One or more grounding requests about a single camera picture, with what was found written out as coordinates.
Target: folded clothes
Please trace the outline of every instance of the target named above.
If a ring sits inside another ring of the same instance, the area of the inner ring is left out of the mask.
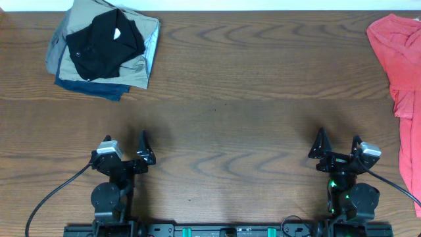
[[[66,46],[66,36],[83,30],[92,23],[92,20],[97,15],[114,9],[116,7],[104,0],[74,1],[73,7],[67,11],[53,34],[45,59],[47,71],[57,75],[57,85],[74,91],[77,88],[77,92],[89,95],[107,97],[107,99],[114,98],[112,100],[117,100],[115,98],[119,99],[121,94],[128,91],[129,86],[147,88],[160,28],[159,21],[155,18],[146,17],[131,10],[120,9],[128,20],[134,21],[137,30],[143,36],[145,51],[142,55],[122,63],[118,68],[119,75],[117,77],[98,78],[92,82],[87,82],[78,74],[75,64],[70,58],[70,52]],[[125,86],[123,90],[116,92],[114,89],[117,85]],[[95,94],[95,88],[101,88],[97,91],[97,94]],[[106,90],[109,90],[110,93],[104,96]]]
[[[119,101],[122,94],[129,91],[130,86],[120,84],[100,84],[86,81],[71,81],[61,80],[59,77],[60,70],[59,65],[66,48],[66,27],[70,10],[66,12],[63,20],[55,30],[53,37],[50,40],[49,47],[47,50],[47,56],[45,58],[45,64],[47,71],[51,74],[55,74],[55,84],[73,92],[84,93],[86,95],[94,95],[110,99],[111,101]]]
[[[88,27],[66,36],[76,70],[84,80],[118,77],[120,65],[145,51],[133,20],[118,10],[96,16]]]
[[[102,0],[74,0],[70,12],[67,34],[73,34],[89,26],[92,20],[99,14],[115,9],[112,5]],[[112,83],[147,88],[149,75],[152,69],[153,56],[155,54],[157,35],[159,32],[159,21],[156,18],[143,16],[134,11],[121,9],[128,20],[133,20],[137,29],[145,40],[145,52],[134,59],[120,65],[119,76],[114,78],[98,78],[95,83]],[[68,47],[64,50],[60,64],[60,79],[85,81],[76,70]]]

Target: black shirt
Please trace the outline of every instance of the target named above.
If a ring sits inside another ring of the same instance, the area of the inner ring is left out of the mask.
[[[116,28],[120,36],[114,39]],[[118,77],[120,65],[143,54],[143,37],[133,20],[118,9],[96,16],[92,23],[66,36],[70,58],[84,80]]]

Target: wood grain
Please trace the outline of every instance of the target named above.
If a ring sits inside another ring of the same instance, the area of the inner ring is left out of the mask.
[[[118,103],[53,85],[44,56],[64,13],[8,13],[0,24],[0,236],[23,236],[38,202],[79,171],[106,134],[134,158],[148,131],[157,165],[137,177],[134,214],[177,223],[275,223],[326,214],[327,175],[307,153],[319,127],[334,148],[380,146],[374,172],[404,186],[399,120],[365,35],[385,12],[147,13],[162,22],[147,90]],[[420,13],[397,13],[416,17]],[[90,223],[87,171],[36,215],[32,236]],[[377,221],[417,236],[410,199],[381,192]]]

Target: green led light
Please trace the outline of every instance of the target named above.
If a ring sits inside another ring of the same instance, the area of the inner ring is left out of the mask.
[[[336,187],[337,185],[335,184],[335,181],[332,180],[332,181],[330,181],[330,186],[331,187]]]

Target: green connector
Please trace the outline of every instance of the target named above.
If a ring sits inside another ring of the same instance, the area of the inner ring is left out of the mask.
[[[268,228],[268,237],[276,237],[276,229]]]
[[[191,229],[183,228],[183,237],[191,237]]]

